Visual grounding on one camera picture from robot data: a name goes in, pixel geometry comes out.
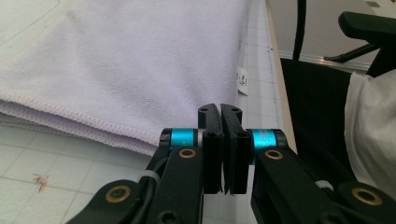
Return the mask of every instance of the white cable tie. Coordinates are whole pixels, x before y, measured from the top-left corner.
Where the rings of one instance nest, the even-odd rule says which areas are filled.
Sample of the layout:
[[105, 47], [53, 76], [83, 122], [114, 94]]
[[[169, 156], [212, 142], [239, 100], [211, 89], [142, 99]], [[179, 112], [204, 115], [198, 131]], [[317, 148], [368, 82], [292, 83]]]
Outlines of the white cable tie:
[[329, 183], [327, 180], [318, 180], [315, 182], [320, 189], [331, 189], [334, 191], [334, 188], [332, 187], [332, 184]]
[[156, 183], [156, 187], [155, 188], [158, 188], [158, 186], [160, 186], [160, 176], [157, 173], [155, 173], [155, 171], [151, 171], [151, 170], [142, 171], [140, 173], [139, 180], [137, 182], [139, 182], [140, 179], [143, 176], [147, 176], [147, 177], [153, 178], [155, 180], [155, 183]]

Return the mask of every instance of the towel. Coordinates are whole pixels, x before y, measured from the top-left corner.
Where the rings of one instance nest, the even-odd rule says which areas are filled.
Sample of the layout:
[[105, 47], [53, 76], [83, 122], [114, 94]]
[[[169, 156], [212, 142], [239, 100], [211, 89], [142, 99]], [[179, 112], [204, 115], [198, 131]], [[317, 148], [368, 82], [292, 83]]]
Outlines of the towel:
[[346, 150], [356, 178], [396, 200], [396, 70], [352, 74], [345, 116]]
[[163, 128], [196, 128], [200, 106], [237, 104], [247, 11], [247, 0], [76, 1], [1, 60], [0, 113], [152, 155]]

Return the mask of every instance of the chair armrest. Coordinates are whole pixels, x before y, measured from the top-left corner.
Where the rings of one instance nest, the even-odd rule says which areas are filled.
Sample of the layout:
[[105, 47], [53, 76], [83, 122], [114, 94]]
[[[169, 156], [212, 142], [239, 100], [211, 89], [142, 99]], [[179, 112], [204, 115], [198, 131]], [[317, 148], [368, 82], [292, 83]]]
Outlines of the chair armrest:
[[396, 46], [396, 19], [343, 12], [338, 23], [348, 37], [379, 46]]

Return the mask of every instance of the cable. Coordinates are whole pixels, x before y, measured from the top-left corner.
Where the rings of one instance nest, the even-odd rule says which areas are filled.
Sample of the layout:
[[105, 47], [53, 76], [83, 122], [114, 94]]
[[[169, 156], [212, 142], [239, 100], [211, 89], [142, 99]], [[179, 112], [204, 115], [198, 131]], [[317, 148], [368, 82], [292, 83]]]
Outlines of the cable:
[[[168, 162], [168, 158], [163, 158], [155, 164], [152, 171], [158, 173], [162, 173], [163, 168], [165, 167], [166, 163]], [[146, 190], [146, 194], [144, 195], [144, 201], [140, 209], [137, 211], [136, 215], [131, 221], [131, 224], [141, 224], [146, 219], [147, 214], [149, 212], [149, 206], [151, 205], [151, 201], [154, 198], [155, 190], [158, 188], [156, 181], [154, 178], [150, 178], [148, 176], [143, 176], [142, 178], [149, 178], [148, 186]]]

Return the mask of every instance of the care label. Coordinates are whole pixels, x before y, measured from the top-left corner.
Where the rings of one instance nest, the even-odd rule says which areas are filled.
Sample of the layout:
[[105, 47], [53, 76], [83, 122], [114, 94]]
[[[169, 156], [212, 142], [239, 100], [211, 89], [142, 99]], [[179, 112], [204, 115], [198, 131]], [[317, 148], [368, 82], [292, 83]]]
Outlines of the care label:
[[238, 91], [248, 95], [248, 71], [238, 66], [236, 73], [238, 74]]

